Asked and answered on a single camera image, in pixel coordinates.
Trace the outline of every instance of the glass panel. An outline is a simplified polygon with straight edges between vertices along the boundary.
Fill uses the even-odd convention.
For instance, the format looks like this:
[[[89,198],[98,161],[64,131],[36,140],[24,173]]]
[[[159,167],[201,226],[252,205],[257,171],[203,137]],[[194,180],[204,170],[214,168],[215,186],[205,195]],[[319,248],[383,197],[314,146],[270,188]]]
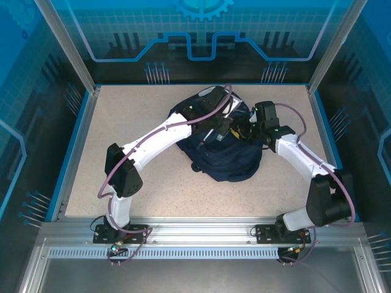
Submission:
[[[0,291],[14,292],[47,212],[86,90],[34,2],[2,3]],[[26,196],[36,190],[48,200]]]
[[[96,83],[309,82],[351,0],[54,0]]]
[[[388,0],[367,2],[318,89],[369,235],[391,233],[390,13]]]

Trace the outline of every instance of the beige work surface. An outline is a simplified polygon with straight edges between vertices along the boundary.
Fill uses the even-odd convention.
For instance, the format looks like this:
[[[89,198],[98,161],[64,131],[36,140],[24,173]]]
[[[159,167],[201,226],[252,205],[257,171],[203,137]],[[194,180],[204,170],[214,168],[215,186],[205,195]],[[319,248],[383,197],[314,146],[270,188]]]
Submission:
[[[97,192],[105,180],[106,150],[122,146],[160,125],[170,109],[207,85],[102,86],[82,152],[65,215],[95,217],[107,211],[108,200]],[[325,159],[320,135],[304,85],[234,85],[249,107],[271,100],[300,111],[308,125],[304,143]],[[303,130],[289,109],[277,108],[281,125]],[[133,196],[130,214],[148,217],[269,216],[305,205],[309,186],[283,158],[263,152],[256,174],[240,183],[218,183],[194,173],[191,161],[173,145],[141,171],[143,188]]]

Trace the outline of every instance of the perforated metal strip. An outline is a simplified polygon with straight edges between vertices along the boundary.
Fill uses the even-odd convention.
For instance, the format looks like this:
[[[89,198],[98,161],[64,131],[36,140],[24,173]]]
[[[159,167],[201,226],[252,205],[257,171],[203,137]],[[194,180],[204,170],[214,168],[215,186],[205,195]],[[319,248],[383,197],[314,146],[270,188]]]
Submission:
[[[106,247],[56,247],[49,258],[106,259]],[[135,251],[128,251],[113,259],[124,259]],[[135,259],[277,259],[276,247],[143,247]]]

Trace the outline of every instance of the navy blue backpack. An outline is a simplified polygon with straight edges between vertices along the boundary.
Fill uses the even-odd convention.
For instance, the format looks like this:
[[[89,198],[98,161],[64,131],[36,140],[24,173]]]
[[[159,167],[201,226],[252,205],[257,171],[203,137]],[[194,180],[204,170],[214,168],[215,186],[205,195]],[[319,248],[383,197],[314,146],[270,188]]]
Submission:
[[[192,103],[199,98],[194,95],[179,104],[171,111],[182,109],[184,103]],[[242,101],[239,107],[230,114],[233,124],[250,128],[250,110]],[[187,139],[177,142],[178,147],[193,161],[191,168],[195,172],[204,172],[216,181],[239,182],[250,178],[258,170],[262,158],[261,140],[238,138],[238,133],[231,129],[220,141],[217,131],[213,131],[206,139],[209,131],[200,131]]]

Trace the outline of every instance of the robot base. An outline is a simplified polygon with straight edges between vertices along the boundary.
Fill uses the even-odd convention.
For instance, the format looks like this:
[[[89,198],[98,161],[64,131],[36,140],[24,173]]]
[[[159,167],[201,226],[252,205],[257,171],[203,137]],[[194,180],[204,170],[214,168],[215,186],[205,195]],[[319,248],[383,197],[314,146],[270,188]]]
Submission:
[[[305,244],[311,243],[310,233],[302,229],[285,234],[281,239],[275,225],[255,225],[257,244]]]
[[[144,230],[147,229],[148,225],[131,225],[130,223],[124,227],[126,230]],[[134,233],[125,234],[118,230],[113,229],[109,225],[97,225],[95,227],[95,234],[92,242],[94,244],[113,244],[118,241],[122,241],[124,244],[140,244],[146,233]]]

